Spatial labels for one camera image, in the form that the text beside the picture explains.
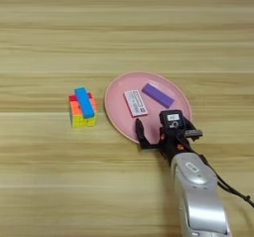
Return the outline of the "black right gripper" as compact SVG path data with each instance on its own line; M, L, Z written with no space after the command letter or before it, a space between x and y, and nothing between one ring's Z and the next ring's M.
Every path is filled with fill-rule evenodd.
M144 133L142 121L135 120L135 133L142 150L159 150L161 155L171 163L174 156L182 153L192 153L193 149L188 139L197 140L202 136L202 131L198 130L194 124L183 117L184 129L160 129L159 144L151 144Z

